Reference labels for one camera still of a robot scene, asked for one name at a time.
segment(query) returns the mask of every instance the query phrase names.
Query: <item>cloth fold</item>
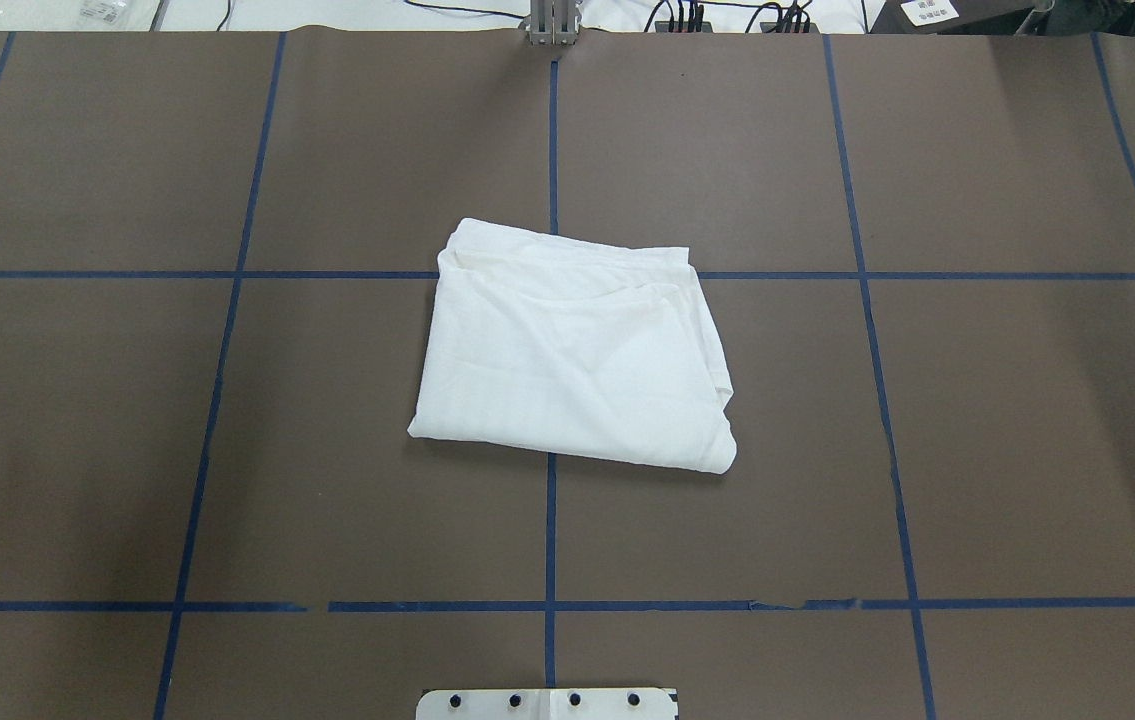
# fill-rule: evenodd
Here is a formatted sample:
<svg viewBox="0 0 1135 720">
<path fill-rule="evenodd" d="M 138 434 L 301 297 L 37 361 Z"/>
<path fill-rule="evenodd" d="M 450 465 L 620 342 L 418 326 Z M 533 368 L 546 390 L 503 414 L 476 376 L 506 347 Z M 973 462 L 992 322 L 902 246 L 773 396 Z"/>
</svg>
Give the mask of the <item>cloth fold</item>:
<svg viewBox="0 0 1135 720">
<path fill-rule="evenodd" d="M 438 268 L 412 437 L 730 468 L 731 378 L 686 246 L 464 219 Z"/>
</svg>

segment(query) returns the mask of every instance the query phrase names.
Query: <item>white bracket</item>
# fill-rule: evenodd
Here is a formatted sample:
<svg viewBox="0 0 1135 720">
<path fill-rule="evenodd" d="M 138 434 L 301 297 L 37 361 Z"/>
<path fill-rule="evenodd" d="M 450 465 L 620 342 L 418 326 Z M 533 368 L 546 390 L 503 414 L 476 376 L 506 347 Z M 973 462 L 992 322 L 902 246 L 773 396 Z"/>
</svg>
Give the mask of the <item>white bracket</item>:
<svg viewBox="0 0 1135 720">
<path fill-rule="evenodd" d="M 531 0 L 531 14 L 521 28 L 532 45 L 574 45 L 580 36 L 580 8 L 575 0 Z"/>
<path fill-rule="evenodd" d="M 430 690 L 417 720 L 676 720 L 678 690 L 557 688 Z"/>
</svg>

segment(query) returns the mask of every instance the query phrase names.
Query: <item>barcode sticker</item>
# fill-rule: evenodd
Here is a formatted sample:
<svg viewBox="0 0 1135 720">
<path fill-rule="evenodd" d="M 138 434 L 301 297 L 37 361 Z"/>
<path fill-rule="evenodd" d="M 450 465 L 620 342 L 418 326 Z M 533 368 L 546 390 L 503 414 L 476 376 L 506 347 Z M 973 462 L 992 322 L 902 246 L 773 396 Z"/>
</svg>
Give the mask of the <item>barcode sticker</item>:
<svg viewBox="0 0 1135 720">
<path fill-rule="evenodd" d="M 123 15 L 124 9 L 127 9 L 127 1 L 125 0 L 83 0 L 82 7 L 78 8 L 78 15 L 93 20 L 115 24 L 118 22 L 119 15 Z"/>
<path fill-rule="evenodd" d="M 914 23 L 914 27 L 928 26 L 933 23 L 943 23 L 959 17 L 959 12 L 950 5 L 950 0 L 910 0 L 909 3 L 901 3 L 900 9 L 905 10 L 905 17 Z"/>
</svg>

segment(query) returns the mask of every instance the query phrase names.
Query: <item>folded white fabric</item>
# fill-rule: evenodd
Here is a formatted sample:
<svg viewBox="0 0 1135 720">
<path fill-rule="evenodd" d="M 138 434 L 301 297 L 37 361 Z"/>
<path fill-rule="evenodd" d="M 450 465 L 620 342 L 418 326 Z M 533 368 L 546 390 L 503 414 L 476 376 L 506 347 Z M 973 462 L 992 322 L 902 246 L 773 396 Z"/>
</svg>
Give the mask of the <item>folded white fabric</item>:
<svg viewBox="0 0 1135 720">
<path fill-rule="evenodd" d="M 464 219 L 438 268 L 412 437 L 730 468 L 731 378 L 686 246 Z"/>
</svg>

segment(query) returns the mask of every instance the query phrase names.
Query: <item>white cloth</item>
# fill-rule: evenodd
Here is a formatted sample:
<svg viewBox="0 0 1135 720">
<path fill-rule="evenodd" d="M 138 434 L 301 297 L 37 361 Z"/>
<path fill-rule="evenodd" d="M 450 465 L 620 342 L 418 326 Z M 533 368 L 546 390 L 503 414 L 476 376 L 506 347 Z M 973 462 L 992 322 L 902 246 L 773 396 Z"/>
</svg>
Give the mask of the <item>white cloth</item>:
<svg viewBox="0 0 1135 720">
<path fill-rule="evenodd" d="M 412 437 L 730 468 L 731 378 L 686 246 L 464 219 L 438 268 Z"/>
</svg>

